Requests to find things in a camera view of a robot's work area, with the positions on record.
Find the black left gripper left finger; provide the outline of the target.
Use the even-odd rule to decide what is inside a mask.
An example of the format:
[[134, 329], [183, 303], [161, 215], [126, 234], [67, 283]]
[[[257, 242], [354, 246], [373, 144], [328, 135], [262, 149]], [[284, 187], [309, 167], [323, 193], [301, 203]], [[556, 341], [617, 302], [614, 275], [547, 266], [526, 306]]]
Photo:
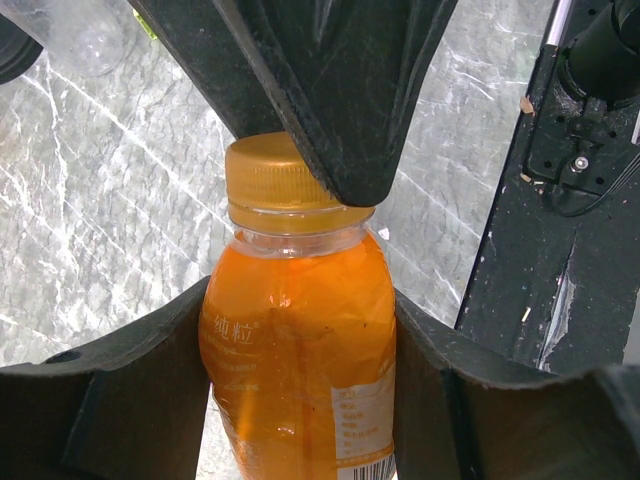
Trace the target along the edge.
[[208, 281], [95, 341], [1, 370], [4, 479], [193, 479]]

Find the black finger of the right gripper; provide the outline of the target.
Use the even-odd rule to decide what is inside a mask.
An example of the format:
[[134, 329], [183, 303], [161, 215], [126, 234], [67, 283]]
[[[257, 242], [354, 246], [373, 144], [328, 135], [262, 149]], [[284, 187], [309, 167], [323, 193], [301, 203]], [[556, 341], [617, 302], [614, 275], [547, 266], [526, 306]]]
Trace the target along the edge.
[[236, 138], [282, 131], [281, 119], [215, 5], [130, 0]]
[[453, 1], [218, 1], [314, 176], [341, 203], [389, 194]]

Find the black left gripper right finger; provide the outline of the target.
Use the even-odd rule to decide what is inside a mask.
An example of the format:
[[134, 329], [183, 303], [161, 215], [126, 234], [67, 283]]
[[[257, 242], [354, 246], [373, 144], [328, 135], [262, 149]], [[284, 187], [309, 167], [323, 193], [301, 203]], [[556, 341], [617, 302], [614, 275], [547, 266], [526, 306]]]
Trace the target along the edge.
[[560, 376], [511, 361], [396, 298], [402, 479], [635, 479], [639, 369]]

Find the clear bottle green-print white cap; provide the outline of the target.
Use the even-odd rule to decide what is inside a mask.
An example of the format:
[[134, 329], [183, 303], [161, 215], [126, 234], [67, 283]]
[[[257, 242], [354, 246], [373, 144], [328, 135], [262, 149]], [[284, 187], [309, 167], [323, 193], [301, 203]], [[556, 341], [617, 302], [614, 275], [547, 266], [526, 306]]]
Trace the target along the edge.
[[97, 77], [126, 57], [127, 3], [102, 0], [3, 1], [1, 15], [79, 74]]

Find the orange bottle red cap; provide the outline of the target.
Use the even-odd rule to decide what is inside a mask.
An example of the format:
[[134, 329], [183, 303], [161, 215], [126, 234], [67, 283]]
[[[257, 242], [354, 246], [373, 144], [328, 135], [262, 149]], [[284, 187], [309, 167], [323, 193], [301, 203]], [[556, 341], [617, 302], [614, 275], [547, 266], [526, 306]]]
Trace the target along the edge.
[[246, 479], [392, 479], [395, 291], [367, 228], [290, 136], [225, 156], [236, 230], [209, 280], [203, 364]]

